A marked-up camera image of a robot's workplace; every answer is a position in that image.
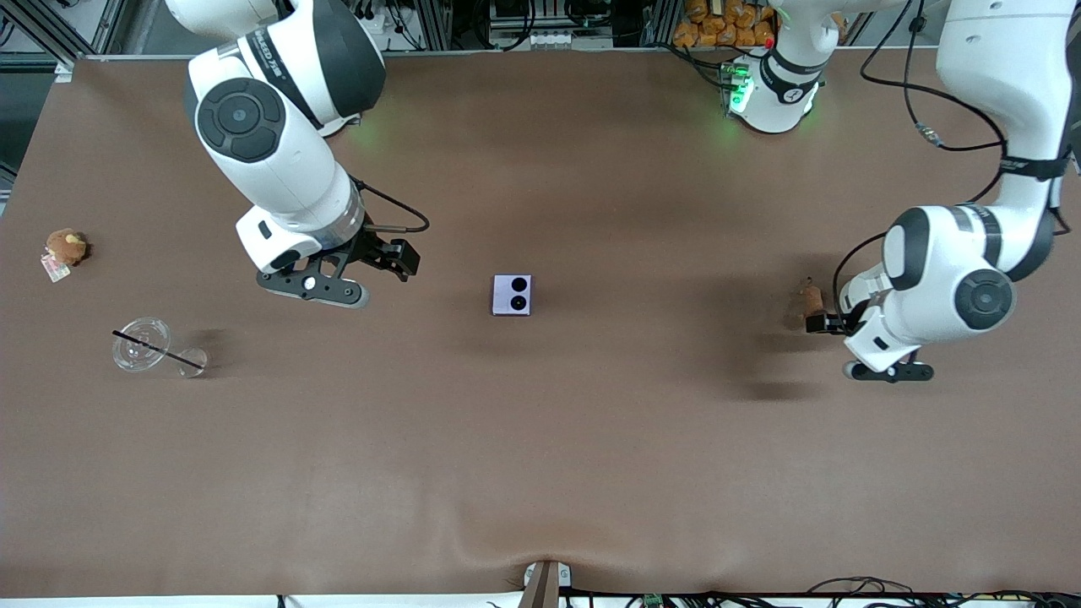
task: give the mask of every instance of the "brown table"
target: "brown table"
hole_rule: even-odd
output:
[[[543,557],[627,592],[1077,590],[1081,239],[1004,328],[926,348],[931,384],[845,381],[839,340],[790,329],[802,277],[993,171],[923,143],[862,57],[774,137],[667,54],[389,61],[332,145],[433,227],[409,283],[352,273],[362,312],[255,286],[184,64],[79,64],[0,221],[0,594],[501,591]],[[67,226],[95,254],[52,285]],[[501,272],[535,276],[532,318],[489,315]],[[216,367],[118,370],[109,330],[142,315]]]

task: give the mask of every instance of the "paper tag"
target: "paper tag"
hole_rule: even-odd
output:
[[[41,256],[41,265],[45,267],[45,272],[49,273],[49,278],[53,279],[53,282],[71,274],[71,268],[67,264],[57,262],[52,253],[46,252]]]

